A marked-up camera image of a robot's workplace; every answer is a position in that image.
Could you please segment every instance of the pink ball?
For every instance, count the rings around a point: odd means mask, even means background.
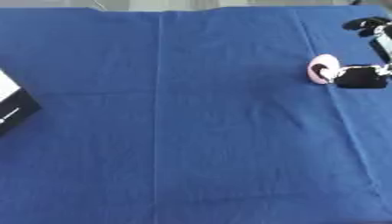
[[[326,67],[329,74],[336,74],[340,69],[340,63],[338,59],[331,54],[322,54],[314,58],[308,66],[308,76],[309,78],[318,84],[328,84],[327,80],[319,77],[313,70],[313,66],[321,64]]]

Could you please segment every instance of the ball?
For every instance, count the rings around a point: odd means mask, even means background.
[[[335,56],[331,54],[322,54],[314,58],[308,66],[309,78],[318,84],[328,84],[328,80],[333,79],[339,72],[340,63]]]

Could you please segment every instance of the robotic arm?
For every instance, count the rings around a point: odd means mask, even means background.
[[[366,17],[345,23],[343,28],[359,31],[360,37],[374,36],[370,45],[386,65],[352,65],[331,71],[317,64],[311,68],[312,71],[340,88],[385,88],[387,78],[392,76],[392,21],[383,17]]]

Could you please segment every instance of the blue tablecloth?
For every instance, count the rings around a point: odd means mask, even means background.
[[[42,111],[0,139],[0,223],[392,220],[392,87],[306,78],[380,63],[377,7],[0,10],[0,67]]]

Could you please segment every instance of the box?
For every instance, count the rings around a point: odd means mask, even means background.
[[[40,110],[39,104],[0,70],[0,136]]]

